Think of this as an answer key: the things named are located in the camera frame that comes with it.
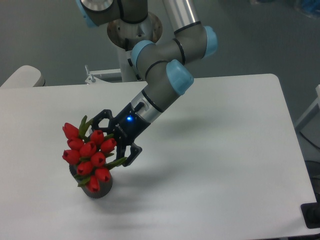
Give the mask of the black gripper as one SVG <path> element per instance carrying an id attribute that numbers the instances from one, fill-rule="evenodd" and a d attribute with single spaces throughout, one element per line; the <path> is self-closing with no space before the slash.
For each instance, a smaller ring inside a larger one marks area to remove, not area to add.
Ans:
<path id="1" fill-rule="evenodd" d="M 106 134 L 114 134 L 117 142 L 116 161 L 118 166 L 130 166 L 143 150 L 135 144 L 135 139 L 150 125 L 138 115 L 138 111 L 144 106 L 145 104 L 142 102 L 139 102 L 136 107 L 129 103 L 115 117 L 110 109 L 104 109 L 92 119 L 90 134 L 98 130 Z M 108 120 L 109 123 L 102 127 L 100 124 L 104 120 Z M 125 157 L 127 146 L 130 146 L 130 153 L 128 157 Z"/>

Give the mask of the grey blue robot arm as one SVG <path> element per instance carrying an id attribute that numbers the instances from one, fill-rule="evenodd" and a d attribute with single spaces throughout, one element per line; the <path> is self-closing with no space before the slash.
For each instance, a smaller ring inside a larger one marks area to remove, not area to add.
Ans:
<path id="1" fill-rule="evenodd" d="M 191 0 L 163 2 L 174 31 L 174 38 L 157 44 L 152 14 L 146 0 L 79 0 L 77 6 L 88 26 L 116 24 L 119 46 L 130 52 L 129 65 L 146 81 L 146 87 L 117 115 L 103 110 L 93 119 L 98 130 L 102 120 L 109 121 L 102 131 L 113 134 L 116 157 L 125 158 L 129 166 L 141 153 L 135 139 L 193 84 L 194 78 L 185 65 L 215 53 L 217 35 L 202 25 Z"/>

